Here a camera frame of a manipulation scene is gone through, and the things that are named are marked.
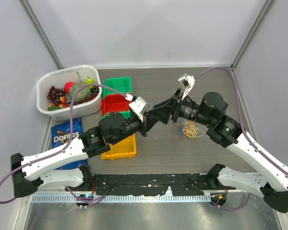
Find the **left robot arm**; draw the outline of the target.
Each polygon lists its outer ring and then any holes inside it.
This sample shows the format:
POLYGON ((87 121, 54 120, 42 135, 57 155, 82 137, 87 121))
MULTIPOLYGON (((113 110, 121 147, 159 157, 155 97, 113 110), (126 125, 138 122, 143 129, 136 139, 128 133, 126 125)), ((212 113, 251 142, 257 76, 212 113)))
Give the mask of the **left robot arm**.
POLYGON ((67 144, 27 157, 20 153, 13 154, 11 172, 14 196, 20 198, 35 193, 40 185, 46 183, 41 178, 44 173, 105 153, 111 146, 136 132, 145 137, 157 122, 159 119, 149 113, 141 120, 134 113, 125 119, 121 113, 112 112, 101 119, 98 126, 88 129, 67 144))

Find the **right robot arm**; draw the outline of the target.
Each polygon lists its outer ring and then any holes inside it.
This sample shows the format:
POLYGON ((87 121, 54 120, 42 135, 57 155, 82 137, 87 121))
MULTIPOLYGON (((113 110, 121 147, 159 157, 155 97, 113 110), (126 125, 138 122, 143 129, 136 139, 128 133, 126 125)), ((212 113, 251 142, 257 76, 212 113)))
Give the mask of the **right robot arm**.
POLYGON ((149 113, 164 124, 181 117, 205 125, 213 142, 241 157, 260 174, 250 176, 216 164, 207 177, 209 187, 219 189, 224 185, 245 190, 263 198, 274 210, 287 213, 288 166, 260 146, 241 123, 226 115, 227 107, 228 103, 217 92, 206 93, 201 103, 196 104, 177 89, 171 98, 156 104, 149 113))

